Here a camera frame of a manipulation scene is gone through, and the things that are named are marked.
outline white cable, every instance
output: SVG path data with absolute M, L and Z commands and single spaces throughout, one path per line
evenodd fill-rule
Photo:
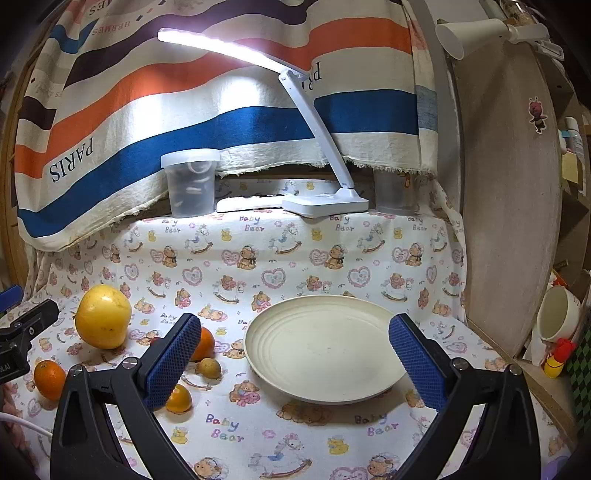
M 0 411 L 0 421 L 8 421 L 10 423 L 18 423 L 19 425 L 22 425 L 23 427 L 27 427 L 31 430 L 34 430 L 37 433 L 40 433 L 41 435 L 45 435 L 46 437 L 52 438 L 53 435 L 51 433 L 49 433 L 47 430 L 42 429 L 41 427 L 38 427 L 37 425 L 35 425 L 34 423 L 31 423 L 28 420 L 24 420 L 20 417 L 15 417 L 14 415 L 10 415 L 9 413 L 4 413 Z

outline orange stripe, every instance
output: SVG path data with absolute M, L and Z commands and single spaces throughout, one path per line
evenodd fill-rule
M 286 47 L 259 38 L 246 39 L 241 43 L 304 70 L 310 70 L 316 57 L 344 48 L 390 47 L 411 53 L 408 28 L 385 18 L 345 18 L 328 22 L 312 30 L 309 43 L 302 47 Z M 84 110 L 56 123 L 51 129 L 46 152 L 38 153 L 24 145 L 16 145 L 15 172 L 40 179 L 47 163 L 73 148 L 109 115 L 133 100 L 158 93 L 189 90 L 246 65 L 221 54 L 208 53 L 187 63 L 157 63 L 141 67 L 121 79 L 105 96 Z

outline orange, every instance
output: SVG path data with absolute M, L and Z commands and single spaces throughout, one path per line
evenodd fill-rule
M 33 373 L 39 393 L 49 400 L 58 401 L 66 383 L 66 372 L 53 360 L 43 360 Z
M 197 344 L 197 348 L 191 356 L 192 362 L 200 362 L 204 358 L 213 357 L 213 347 L 216 341 L 213 338 L 212 333 L 205 327 L 201 327 L 201 340 Z
M 177 383 L 177 386 L 174 387 L 165 406 L 168 411 L 180 414 L 190 409 L 192 402 L 189 391 L 184 386 Z

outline blue textured gripper pad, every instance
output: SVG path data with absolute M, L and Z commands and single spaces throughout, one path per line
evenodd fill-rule
M 164 407 L 200 339 L 201 323 L 199 318 L 193 315 L 162 353 L 146 378 L 144 404 L 147 409 L 154 411 Z
M 400 315 L 390 320 L 388 336 L 425 405 L 440 411 L 447 401 L 443 376 Z

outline small potato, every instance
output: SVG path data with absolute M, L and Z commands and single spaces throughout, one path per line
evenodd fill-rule
M 217 360 L 213 358 L 204 358 L 201 360 L 195 369 L 198 374 L 202 374 L 205 378 L 215 380 L 222 376 L 222 367 Z

